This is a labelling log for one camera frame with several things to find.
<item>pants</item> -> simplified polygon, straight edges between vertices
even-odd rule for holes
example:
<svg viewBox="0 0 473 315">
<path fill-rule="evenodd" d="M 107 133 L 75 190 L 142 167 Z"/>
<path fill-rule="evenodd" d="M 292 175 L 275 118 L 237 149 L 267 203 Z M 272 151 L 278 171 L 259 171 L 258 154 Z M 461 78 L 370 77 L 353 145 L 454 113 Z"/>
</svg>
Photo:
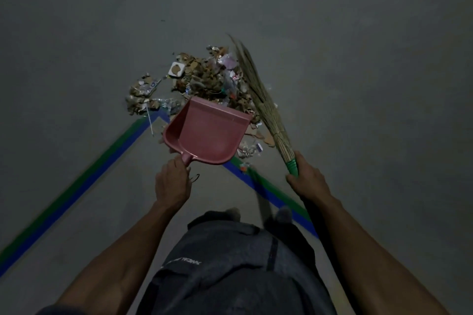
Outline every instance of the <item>pants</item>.
<svg viewBox="0 0 473 315">
<path fill-rule="evenodd" d="M 191 229 L 197 224 L 209 221 L 233 221 L 232 217 L 226 212 L 208 211 L 204 215 L 197 217 L 187 225 Z M 320 279 L 316 268 L 316 254 L 300 230 L 291 223 L 276 222 L 270 217 L 264 222 L 264 229 L 274 237 L 282 241 L 299 259 Z"/>
</svg>

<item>pink plastic dustpan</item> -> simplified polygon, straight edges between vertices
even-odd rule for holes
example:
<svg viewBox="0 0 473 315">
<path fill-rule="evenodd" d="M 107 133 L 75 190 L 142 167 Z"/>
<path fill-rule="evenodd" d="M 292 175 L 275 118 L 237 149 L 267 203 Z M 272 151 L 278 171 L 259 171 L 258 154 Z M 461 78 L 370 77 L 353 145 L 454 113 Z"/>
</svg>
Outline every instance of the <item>pink plastic dustpan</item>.
<svg viewBox="0 0 473 315">
<path fill-rule="evenodd" d="M 221 165 L 237 151 L 251 118 L 194 96 L 164 130 L 164 142 L 182 154 L 186 166 L 194 160 Z"/>
</svg>

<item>pile of debris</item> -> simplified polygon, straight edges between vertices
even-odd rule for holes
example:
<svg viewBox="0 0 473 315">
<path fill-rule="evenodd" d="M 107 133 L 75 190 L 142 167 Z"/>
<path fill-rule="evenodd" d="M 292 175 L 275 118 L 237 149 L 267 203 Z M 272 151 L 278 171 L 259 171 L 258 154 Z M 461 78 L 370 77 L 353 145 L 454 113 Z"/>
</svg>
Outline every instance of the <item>pile of debris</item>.
<svg viewBox="0 0 473 315">
<path fill-rule="evenodd" d="M 258 139 L 274 147 L 271 135 L 263 136 L 258 130 L 261 125 L 260 116 L 248 92 L 248 85 L 243 80 L 243 72 L 237 59 L 227 47 L 208 46 L 207 50 L 210 53 L 207 58 L 180 53 L 164 78 L 154 79 L 149 74 L 142 76 L 130 87 L 126 98 L 130 115 L 142 115 L 147 112 L 149 114 L 149 110 L 163 108 L 172 118 L 190 97 L 198 96 L 252 115 L 251 124 L 245 134 L 252 136 L 254 142 L 252 145 L 245 141 L 240 144 L 237 152 L 240 158 L 252 157 L 263 150 L 259 143 L 255 144 Z M 152 98 L 157 85 L 168 78 L 173 79 L 172 91 L 179 92 L 181 96 Z"/>
</svg>

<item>shoe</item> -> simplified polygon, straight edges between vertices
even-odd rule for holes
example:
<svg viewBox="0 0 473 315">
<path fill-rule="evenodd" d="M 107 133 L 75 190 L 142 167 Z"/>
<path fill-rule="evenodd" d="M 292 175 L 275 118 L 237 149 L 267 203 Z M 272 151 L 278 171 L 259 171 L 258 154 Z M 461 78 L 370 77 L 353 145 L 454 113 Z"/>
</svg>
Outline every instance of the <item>shoe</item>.
<svg viewBox="0 0 473 315">
<path fill-rule="evenodd" d="M 292 223 L 292 210 L 287 205 L 282 206 L 276 213 L 274 220 L 278 223 Z"/>
<path fill-rule="evenodd" d="M 234 222 L 239 222 L 241 218 L 240 210 L 237 207 L 229 208 L 225 211 Z"/>
</svg>

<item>broom bristles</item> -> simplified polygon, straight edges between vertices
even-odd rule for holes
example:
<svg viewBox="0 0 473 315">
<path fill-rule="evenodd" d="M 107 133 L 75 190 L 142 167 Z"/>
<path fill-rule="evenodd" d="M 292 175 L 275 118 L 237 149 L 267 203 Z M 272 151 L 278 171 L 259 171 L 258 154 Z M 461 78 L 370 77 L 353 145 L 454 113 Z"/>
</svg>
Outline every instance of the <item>broom bristles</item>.
<svg viewBox="0 0 473 315">
<path fill-rule="evenodd" d="M 240 64 L 240 68 L 243 71 L 243 77 L 248 83 L 250 95 L 253 99 L 253 103 L 258 110 L 263 123 L 268 128 L 271 136 L 274 139 L 274 143 L 281 154 L 284 162 L 289 162 L 294 159 L 294 152 L 292 150 L 289 137 L 286 129 L 281 121 L 274 102 L 261 82 L 256 66 L 254 65 L 253 59 L 251 58 L 250 52 L 239 40 L 231 37 L 233 44 L 236 49 L 236 56 Z"/>
</svg>

